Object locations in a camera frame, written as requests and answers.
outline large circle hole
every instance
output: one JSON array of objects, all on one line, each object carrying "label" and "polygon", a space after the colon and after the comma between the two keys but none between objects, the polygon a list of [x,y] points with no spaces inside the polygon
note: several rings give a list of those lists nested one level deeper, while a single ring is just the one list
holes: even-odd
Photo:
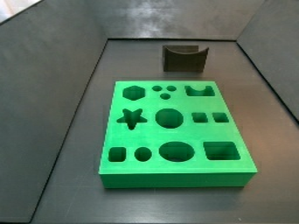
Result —
[{"label": "large circle hole", "polygon": [[184,162],[193,157],[193,148],[183,142],[169,142],[159,149],[160,156],[172,162]]},{"label": "large circle hole", "polygon": [[155,121],[167,129],[176,129],[183,124],[183,114],[173,108],[164,108],[155,114]]}]

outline hexagon hole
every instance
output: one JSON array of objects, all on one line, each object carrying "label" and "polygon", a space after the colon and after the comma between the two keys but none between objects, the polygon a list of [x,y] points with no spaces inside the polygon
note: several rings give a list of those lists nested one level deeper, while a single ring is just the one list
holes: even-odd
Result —
[{"label": "hexagon hole", "polygon": [[128,100],[136,101],[145,97],[145,89],[139,86],[127,87],[127,88],[124,88],[123,96]]}]

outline square hole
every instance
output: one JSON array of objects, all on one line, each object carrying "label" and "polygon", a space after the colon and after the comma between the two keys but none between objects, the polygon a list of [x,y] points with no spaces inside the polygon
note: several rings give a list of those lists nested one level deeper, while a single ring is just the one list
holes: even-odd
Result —
[{"label": "square hole", "polygon": [[109,162],[124,162],[125,159],[127,159],[127,148],[112,147],[108,152],[108,161]]},{"label": "square hole", "polygon": [[232,142],[205,142],[203,143],[208,160],[239,160],[239,151]]},{"label": "square hole", "polygon": [[229,119],[225,115],[225,113],[212,113],[212,117],[215,120],[215,123],[228,123]]},{"label": "square hole", "polygon": [[205,113],[191,113],[191,117],[195,123],[207,123],[208,118]]}]

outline green shape sorter board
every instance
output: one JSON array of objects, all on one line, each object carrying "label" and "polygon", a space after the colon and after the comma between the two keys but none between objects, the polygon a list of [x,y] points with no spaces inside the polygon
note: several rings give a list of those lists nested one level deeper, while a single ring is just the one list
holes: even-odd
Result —
[{"label": "green shape sorter board", "polygon": [[244,186],[257,168],[213,81],[117,81],[105,188]]}]

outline gray wall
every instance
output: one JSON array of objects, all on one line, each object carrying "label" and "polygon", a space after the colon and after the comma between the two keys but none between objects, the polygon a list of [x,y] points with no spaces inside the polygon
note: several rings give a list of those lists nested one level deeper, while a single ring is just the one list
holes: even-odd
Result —
[{"label": "gray wall", "polygon": [[267,0],[237,43],[299,120],[299,1]]},{"label": "gray wall", "polygon": [[88,1],[111,38],[235,40],[264,0]]},{"label": "gray wall", "polygon": [[107,37],[80,0],[0,26],[0,221],[29,221]]}]

